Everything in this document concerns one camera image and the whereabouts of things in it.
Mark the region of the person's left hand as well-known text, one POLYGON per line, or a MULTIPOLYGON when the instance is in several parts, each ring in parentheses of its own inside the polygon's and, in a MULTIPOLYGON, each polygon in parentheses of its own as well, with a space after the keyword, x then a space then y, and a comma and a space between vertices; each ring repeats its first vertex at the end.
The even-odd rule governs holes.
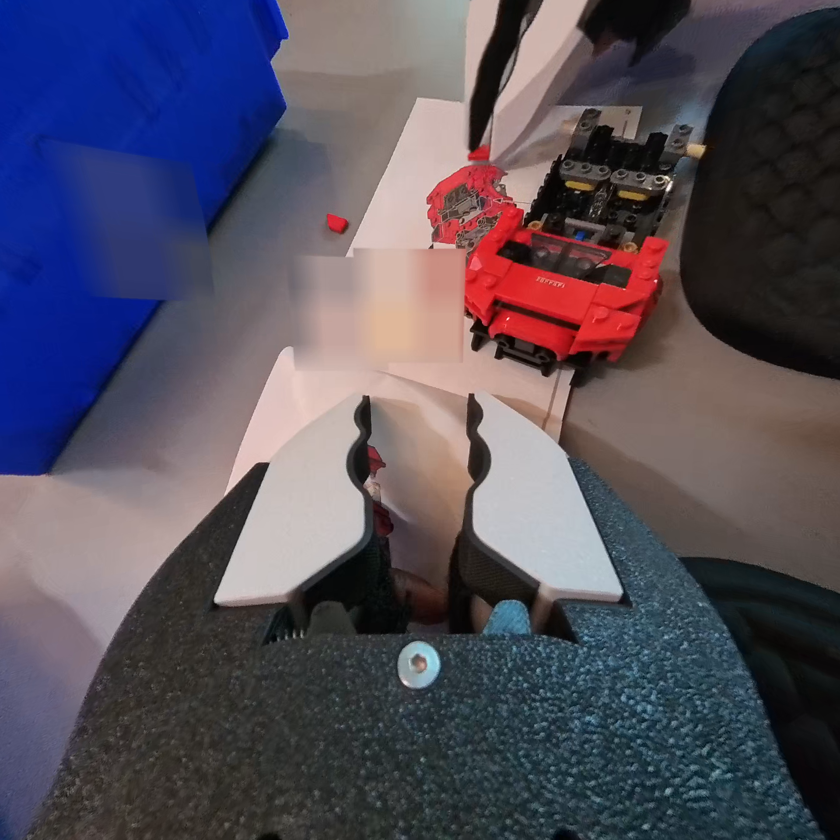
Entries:
POLYGON ((448 592, 416 574, 391 569, 396 600, 407 610, 411 623, 433 626, 448 620, 448 592))

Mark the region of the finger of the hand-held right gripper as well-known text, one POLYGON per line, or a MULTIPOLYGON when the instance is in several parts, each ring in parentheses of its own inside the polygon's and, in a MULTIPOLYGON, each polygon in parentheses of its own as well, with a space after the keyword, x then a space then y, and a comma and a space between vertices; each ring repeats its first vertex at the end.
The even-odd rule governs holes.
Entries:
POLYGON ((529 1, 499 1, 489 38, 480 56, 476 82, 469 99, 467 148, 476 151, 496 107, 502 78, 514 57, 522 37, 522 23, 529 1))
POLYGON ((583 31, 594 3, 527 2, 490 119, 490 160, 509 165, 593 55, 583 31))

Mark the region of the white instruction booklet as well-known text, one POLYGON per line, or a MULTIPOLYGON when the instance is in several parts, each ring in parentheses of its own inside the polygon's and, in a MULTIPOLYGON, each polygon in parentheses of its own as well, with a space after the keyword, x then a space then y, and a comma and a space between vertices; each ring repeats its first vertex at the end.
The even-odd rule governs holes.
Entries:
MULTIPOLYGON (((427 196, 467 165, 465 106, 417 99, 371 203, 355 229, 354 248, 420 248, 431 244, 427 196)), ((480 352, 465 336, 459 364, 394 364, 389 371, 297 370, 291 349, 277 357, 248 423, 227 484, 267 462, 294 434, 353 393, 371 398, 371 443, 385 461, 376 478, 391 513, 396 567, 443 583, 469 488, 467 396, 488 391, 555 442, 573 370, 551 377, 480 352)))

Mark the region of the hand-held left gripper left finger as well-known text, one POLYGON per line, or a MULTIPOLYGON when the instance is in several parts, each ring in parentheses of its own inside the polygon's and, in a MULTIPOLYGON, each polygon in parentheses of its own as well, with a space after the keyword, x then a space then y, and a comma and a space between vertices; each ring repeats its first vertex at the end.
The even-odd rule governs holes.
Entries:
POLYGON ((375 525, 371 399, 351 394, 272 457, 213 597, 271 606, 271 636, 389 632, 389 556, 375 525))

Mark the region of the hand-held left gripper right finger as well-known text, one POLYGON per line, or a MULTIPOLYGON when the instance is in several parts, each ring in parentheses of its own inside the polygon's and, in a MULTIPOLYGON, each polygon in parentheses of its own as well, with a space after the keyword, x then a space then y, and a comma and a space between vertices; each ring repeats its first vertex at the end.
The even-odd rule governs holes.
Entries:
POLYGON ((625 592, 562 447, 488 392, 469 395, 472 484, 458 533, 458 632, 481 633, 504 602, 527 632, 573 636, 567 604, 615 606, 625 592))

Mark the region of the red lego car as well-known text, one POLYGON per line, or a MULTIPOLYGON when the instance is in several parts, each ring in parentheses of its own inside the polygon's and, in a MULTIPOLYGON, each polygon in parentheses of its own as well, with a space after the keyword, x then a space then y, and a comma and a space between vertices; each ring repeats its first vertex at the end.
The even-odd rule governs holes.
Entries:
POLYGON ((583 111, 526 213, 505 211, 465 265, 470 348, 495 346, 549 376, 617 362, 655 310, 669 242, 658 236, 693 126, 642 142, 583 111))

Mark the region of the large blue plastic bin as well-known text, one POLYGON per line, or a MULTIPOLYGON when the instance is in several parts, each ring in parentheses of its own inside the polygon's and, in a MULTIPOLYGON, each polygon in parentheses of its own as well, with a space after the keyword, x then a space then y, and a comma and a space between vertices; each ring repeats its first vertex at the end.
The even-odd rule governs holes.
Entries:
POLYGON ((49 472, 287 109, 278 2, 2 2, 2 474, 49 472))

